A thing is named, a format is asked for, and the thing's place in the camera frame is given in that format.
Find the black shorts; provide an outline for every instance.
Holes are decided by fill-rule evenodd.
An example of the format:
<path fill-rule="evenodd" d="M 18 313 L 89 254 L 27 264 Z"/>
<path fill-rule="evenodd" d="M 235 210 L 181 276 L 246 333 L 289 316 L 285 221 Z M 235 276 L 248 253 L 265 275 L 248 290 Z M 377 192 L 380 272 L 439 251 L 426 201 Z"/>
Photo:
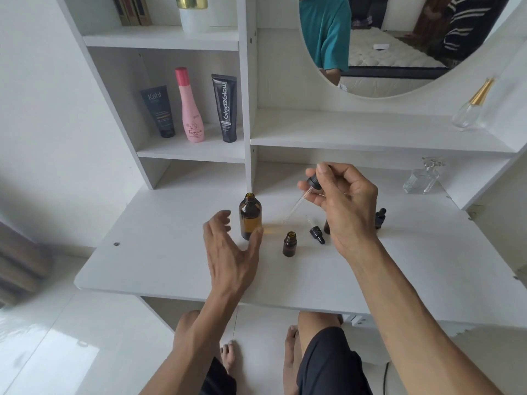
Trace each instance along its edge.
<path fill-rule="evenodd" d="M 299 395 L 372 395 L 362 361 L 349 349 L 340 327 L 328 327 L 313 337 L 300 363 Z M 236 381 L 214 358 L 200 395 L 236 395 Z"/>

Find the round mirror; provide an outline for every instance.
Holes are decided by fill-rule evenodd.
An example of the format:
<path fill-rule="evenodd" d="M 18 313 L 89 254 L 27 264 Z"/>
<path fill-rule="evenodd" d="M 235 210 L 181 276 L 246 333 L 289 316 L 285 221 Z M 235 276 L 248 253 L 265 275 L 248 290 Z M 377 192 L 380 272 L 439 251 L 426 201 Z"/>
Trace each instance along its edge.
<path fill-rule="evenodd" d="M 318 70 L 343 91 L 390 97 L 455 69 L 509 0 L 299 0 Z"/>

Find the white bottle with gold cap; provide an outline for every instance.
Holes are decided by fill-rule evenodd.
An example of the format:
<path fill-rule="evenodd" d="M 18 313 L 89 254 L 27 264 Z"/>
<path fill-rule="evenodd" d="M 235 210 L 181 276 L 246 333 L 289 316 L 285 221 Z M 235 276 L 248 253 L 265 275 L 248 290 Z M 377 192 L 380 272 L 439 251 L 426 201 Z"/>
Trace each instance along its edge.
<path fill-rule="evenodd" d="M 209 3 L 207 0 L 176 0 L 185 33 L 205 33 L 209 26 Z"/>
<path fill-rule="evenodd" d="M 483 103 L 495 81 L 495 77 L 488 78 L 471 100 L 459 109 L 452 118 L 454 126 L 457 126 L 461 131 L 479 126 L 478 118 L 483 110 Z"/>

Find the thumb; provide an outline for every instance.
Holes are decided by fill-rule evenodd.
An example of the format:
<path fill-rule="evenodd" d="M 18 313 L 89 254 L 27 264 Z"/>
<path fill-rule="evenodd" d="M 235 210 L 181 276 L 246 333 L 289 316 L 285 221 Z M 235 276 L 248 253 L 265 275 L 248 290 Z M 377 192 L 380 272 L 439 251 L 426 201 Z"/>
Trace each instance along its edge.
<path fill-rule="evenodd" d="M 337 179 L 327 163 L 320 162 L 317 164 L 317 179 L 322 186 L 322 190 L 326 193 L 326 197 L 341 194 L 337 187 Z"/>
<path fill-rule="evenodd" d="M 252 232 L 249 239 L 249 247 L 247 248 L 249 256 L 256 255 L 260 251 L 260 244 L 262 243 L 262 237 L 264 236 L 263 232 L 264 228 L 262 226 L 256 228 L 256 230 Z"/>

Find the fingernail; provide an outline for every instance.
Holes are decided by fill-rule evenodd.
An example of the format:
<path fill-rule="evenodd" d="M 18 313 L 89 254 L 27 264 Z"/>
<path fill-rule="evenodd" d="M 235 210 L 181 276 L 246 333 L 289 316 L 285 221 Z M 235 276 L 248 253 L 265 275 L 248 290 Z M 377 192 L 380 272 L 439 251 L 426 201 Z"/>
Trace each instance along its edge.
<path fill-rule="evenodd" d="M 317 170 L 321 173 L 326 173 L 328 171 L 328 165 L 326 165 L 325 163 L 318 163 Z"/>

